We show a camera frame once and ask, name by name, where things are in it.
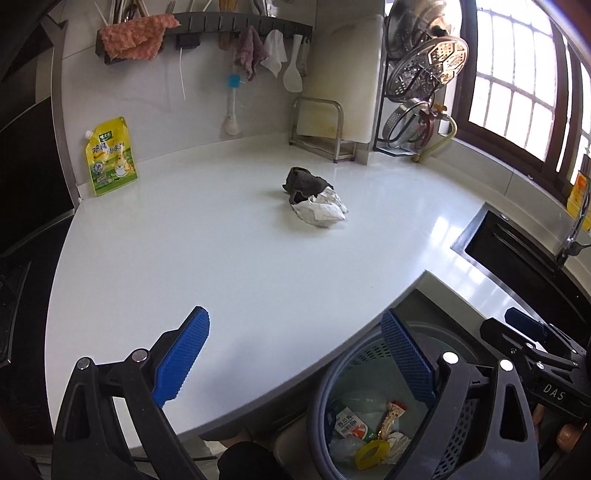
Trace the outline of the red white snack wrapper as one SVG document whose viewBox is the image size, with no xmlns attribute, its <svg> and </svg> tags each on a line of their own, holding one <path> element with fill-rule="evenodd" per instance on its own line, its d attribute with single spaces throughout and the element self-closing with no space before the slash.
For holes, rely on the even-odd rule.
<svg viewBox="0 0 591 480">
<path fill-rule="evenodd" d="M 397 430 L 399 420 L 407 412 L 407 407 L 399 401 L 390 401 L 386 415 L 378 431 L 378 437 L 381 440 L 387 440 L 388 437 Z"/>
</svg>

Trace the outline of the yellow plastic lid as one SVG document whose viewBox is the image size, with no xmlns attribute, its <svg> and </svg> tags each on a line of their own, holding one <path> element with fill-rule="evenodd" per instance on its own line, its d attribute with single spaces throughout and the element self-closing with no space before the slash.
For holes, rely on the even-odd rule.
<svg viewBox="0 0 591 480">
<path fill-rule="evenodd" d="M 359 471 L 367 470 L 383 463 L 388 458 L 389 452 L 390 444 L 388 441 L 372 440 L 356 452 L 353 463 L 355 463 L 356 469 Z"/>
</svg>

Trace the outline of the white tissue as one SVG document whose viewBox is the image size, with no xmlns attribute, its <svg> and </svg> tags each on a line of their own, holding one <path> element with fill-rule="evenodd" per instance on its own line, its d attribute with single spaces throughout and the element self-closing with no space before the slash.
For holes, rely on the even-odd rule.
<svg viewBox="0 0 591 480">
<path fill-rule="evenodd" d="M 311 195 L 291 207 L 301 221 L 321 228 L 329 228 L 345 221 L 349 213 L 349 209 L 330 186 L 325 187 L 318 195 Z"/>
</svg>

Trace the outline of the clear plastic bag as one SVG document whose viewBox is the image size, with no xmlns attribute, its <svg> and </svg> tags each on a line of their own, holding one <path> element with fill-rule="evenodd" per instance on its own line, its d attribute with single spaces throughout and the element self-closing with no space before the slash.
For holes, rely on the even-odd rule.
<svg viewBox="0 0 591 480">
<path fill-rule="evenodd" d="M 332 434 L 329 441 L 329 453 L 331 453 L 332 460 L 335 463 L 353 464 L 356 452 L 363 445 L 369 443 L 355 437 L 342 438 L 339 436 L 334 428 L 335 413 L 344 407 L 349 407 L 363 422 L 369 425 L 370 429 L 376 432 L 378 437 L 378 430 L 386 415 L 388 404 L 387 398 L 376 390 L 349 391 L 332 402 L 328 411 L 329 433 Z"/>
</svg>

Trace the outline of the white milk carton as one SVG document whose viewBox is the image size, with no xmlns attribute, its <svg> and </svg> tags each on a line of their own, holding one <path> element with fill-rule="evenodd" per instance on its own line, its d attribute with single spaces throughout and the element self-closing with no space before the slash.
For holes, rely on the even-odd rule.
<svg viewBox="0 0 591 480">
<path fill-rule="evenodd" d="M 377 438 L 376 432 L 349 407 L 344 407 L 335 413 L 334 428 L 342 438 L 355 437 L 363 442 L 370 442 Z"/>
</svg>

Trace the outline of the grey perforated trash bin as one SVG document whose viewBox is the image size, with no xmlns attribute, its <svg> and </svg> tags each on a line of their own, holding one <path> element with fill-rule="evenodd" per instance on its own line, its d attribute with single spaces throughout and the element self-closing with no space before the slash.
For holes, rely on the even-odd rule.
<svg viewBox="0 0 591 480">
<path fill-rule="evenodd" d="M 454 322 L 447 326 L 402 319 L 399 322 L 425 354 L 435 355 L 435 360 L 448 351 L 470 364 L 486 365 L 495 360 L 470 332 Z M 396 467 L 391 456 L 386 464 L 360 471 L 353 459 L 366 443 L 364 440 L 375 439 L 391 402 L 406 408 L 402 417 L 394 421 L 394 432 L 400 432 L 405 439 L 412 440 L 428 416 L 429 407 L 414 398 L 399 367 L 400 362 L 391 356 L 380 327 L 363 336 L 329 367 L 308 410 L 308 448 L 321 479 L 385 479 Z M 460 466 L 475 408 L 476 400 L 468 401 L 464 407 L 462 426 L 454 432 L 452 444 L 433 479 L 445 479 Z M 362 440 L 346 440 L 351 436 L 346 431 L 352 430 L 352 422 L 354 427 L 362 424 Z"/>
</svg>

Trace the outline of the yellow seasoning pouch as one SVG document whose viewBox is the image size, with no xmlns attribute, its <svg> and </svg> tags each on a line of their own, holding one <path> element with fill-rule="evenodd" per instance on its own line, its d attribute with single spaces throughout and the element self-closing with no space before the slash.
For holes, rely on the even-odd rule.
<svg viewBox="0 0 591 480">
<path fill-rule="evenodd" d="M 85 157 L 93 192 L 102 196 L 137 179 L 131 137 L 123 117 L 115 117 L 85 133 Z"/>
</svg>

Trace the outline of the black pot lid rack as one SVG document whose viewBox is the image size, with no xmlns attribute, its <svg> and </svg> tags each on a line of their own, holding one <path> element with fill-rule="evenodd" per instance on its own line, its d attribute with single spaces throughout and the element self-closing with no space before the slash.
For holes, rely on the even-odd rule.
<svg viewBox="0 0 591 480">
<path fill-rule="evenodd" d="M 392 156 L 420 154 L 434 135 L 433 107 L 442 87 L 416 49 L 452 32 L 444 1 L 393 1 L 384 25 L 384 67 L 374 148 Z"/>
</svg>

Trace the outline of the glass pot lid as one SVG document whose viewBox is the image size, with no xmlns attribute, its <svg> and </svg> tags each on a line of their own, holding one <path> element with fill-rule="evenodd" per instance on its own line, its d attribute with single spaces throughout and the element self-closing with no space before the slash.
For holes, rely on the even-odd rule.
<svg viewBox="0 0 591 480">
<path fill-rule="evenodd" d="M 434 133 L 435 119 L 428 101 L 417 98 L 406 100 L 386 121 L 382 138 L 390 148 L 411 144 L 423 148 Z"/>
</svg>

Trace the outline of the white rice paddle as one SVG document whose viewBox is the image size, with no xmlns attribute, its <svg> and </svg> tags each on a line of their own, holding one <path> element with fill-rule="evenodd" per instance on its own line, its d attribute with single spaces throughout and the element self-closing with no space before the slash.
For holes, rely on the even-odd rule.
<svg viewBox="0 0 591 480">
<path fill-rule="evenodd" d="M 290 63 L 283 73 L 283 86 L 290 93 L 301 93 L 303 90 L 303 79 L 301 79 L 301 73 L 297 69 L 297 57 L 300 53 L 301 42 L 303 42 L 303 36 L 301 34 L 294 34 Z"/>
</svg>

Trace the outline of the mauve hanging cloth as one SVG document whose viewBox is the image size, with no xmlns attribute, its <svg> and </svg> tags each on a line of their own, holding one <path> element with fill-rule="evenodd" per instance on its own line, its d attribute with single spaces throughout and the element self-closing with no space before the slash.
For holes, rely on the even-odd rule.
<svg viewBox="0 0 591 480">
<path fill-rule="evenodd" d="M 236 46 L 235 61 L 236 67 L 245 71 L 246 79 L 252 81 L 256 76 L 256 68 L 263 60 L 269 58 L 263 41 L 260 40 L 256 28 L 249 26 L 242 30 Z"/>
</svg>

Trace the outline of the pink rag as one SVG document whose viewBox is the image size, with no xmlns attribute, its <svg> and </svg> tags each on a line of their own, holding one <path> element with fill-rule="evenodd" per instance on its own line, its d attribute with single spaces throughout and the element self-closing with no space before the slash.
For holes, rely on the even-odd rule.
<svg viewBox="0 0 591 480">
<path fill-rule="evenodd" d="M 142 17 L 103 27 L 100 38 L 111 60 L 153 60 L 168 29 L 180 26 L 169 13 Z"/>
</svg>

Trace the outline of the window with brown frame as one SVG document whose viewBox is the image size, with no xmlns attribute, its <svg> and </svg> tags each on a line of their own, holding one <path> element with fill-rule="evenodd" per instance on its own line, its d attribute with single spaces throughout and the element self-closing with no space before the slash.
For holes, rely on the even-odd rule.
<svg viewBox="0 0 591 480">
<path fill-rule="evenodd" d="M 460 140 L 565 202 L 590 153 L 590 71 L 533 1 L 464 1 Z"/>
</svg>

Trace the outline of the blue handled bottle brush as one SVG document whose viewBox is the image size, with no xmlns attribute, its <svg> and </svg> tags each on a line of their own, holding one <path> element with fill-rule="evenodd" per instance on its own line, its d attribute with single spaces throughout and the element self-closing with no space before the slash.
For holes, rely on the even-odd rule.
<svg viewBox="0 0 591 480">
<path fill-rule="evenodd" d="M 236 114 L 236 92 L 240 86 L 240 77 L 232 73 L 228 77 L 228 113 L 226 113 L 223 128 L 228 136 L 238 136 L 242 133 L 238 124 L 238 115 Z"/>
</svg>

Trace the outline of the black wall utensil rack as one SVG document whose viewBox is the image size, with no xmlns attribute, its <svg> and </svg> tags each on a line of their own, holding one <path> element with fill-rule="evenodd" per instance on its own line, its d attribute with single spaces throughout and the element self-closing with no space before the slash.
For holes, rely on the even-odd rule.
<svg viewBox="0 0 591 480">
<path fill-rule="evenodd" d="M 286 39 L 293 39 L 294 35 L 311 40 L 312 27 L 298 22 L 238 12 L 182 12 L 173 13 L 174 22 L 163 30 L 163 36 L 172 36 L 177 50 L 197 48 L 204 33 L 228 33 L 238 37 L 249 27 L 256 29 L 260 38 L 264 38 L 271 31 L 283 33 Z"/>
</svg>

